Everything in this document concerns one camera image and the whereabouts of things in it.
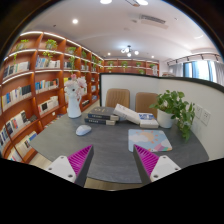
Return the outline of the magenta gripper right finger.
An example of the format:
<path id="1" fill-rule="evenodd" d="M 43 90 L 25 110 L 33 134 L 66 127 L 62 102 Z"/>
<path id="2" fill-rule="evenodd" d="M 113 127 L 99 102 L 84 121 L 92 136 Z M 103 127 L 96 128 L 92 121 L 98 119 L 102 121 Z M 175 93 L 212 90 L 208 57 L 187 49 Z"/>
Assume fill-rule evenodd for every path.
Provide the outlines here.
<path id="1" fill-rule="evenodd" d="M 180 167 L 168 156 L 157 156 L 138 145 L 133 146 L 133 155 L 144 185 L 180 170 Z"/>

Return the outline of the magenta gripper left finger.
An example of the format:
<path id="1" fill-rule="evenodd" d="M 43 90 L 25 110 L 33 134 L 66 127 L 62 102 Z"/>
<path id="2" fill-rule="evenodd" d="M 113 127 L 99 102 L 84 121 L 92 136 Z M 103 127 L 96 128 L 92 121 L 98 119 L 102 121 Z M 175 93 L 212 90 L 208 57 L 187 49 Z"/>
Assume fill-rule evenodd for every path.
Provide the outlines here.
<path id="1" fill-rule="evenodd" d="M 64 155 L 59 156 L 46 168 L 46 170 L 83 187 L 86 182 L 93 155 L 94 148 L 92 145 L 89 145 L 74 152 L 68 157 Z"/>

